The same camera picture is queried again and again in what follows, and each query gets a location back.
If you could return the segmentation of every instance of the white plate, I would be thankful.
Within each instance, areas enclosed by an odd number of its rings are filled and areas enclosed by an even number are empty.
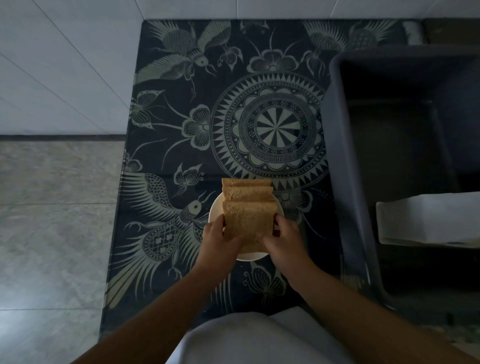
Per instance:
[[[215,201],[212,204],[212,207],[210,208],[210,213],[208,214],[208,222],[215,221],[217,217],[219,217],[221,214],[223,214],[223,207],[222,207],[222,202],[223,202],[223,193],[219,194],[218,197],[215,199]],[[277,209],[276,213],[284,216],[283,214],[283,209],[282,206],[280,205],[279,201],[275,198],[276,204],[277,204]],[[279,230],[278,226],[275,224],[274,230]],[[246,254],[238,254],[237,260],[241,260],[243,262],[251,262],[253,260],[258,260],[262,259],[263,257],[266,257],[268,253],[246,253]]]

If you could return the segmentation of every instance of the bread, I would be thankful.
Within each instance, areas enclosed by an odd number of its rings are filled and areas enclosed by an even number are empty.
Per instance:
[[[224,187],[224,201],[275,201],[273,187],[247,186]]]
[[[273,233],[276,209],[277,204],[274,201],[224,201],[225,240],[229,241],[238,235],[243,235],[240,254],[267,253],[264,245],[256,239],[255,235],[258,232]]]
[[[222,178],[223,187],[270,186],[270,185],[272,185],[272,180],[267,180],[267,179]]]

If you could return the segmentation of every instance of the person's right arm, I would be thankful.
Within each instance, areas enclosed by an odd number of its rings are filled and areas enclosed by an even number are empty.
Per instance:
[[[281,216],[276,221],[280,237],[259,236],[274,264],[358,363],[479,363],[321,271],[297,224]]]

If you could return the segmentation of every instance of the white shirt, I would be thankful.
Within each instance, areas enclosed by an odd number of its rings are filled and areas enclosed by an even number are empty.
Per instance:
[[[348,351],[300,307],[273,316],[249,312],[187,333],[168,364],[352,364]]]

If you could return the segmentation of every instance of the plastic container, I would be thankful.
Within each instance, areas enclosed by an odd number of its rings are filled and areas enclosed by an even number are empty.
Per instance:
[[[322,124],[350,272],[393,308],[479,309],[480,250],[381,245],[375,203],[480,190],[480,48],[344,52],[330,75]]]

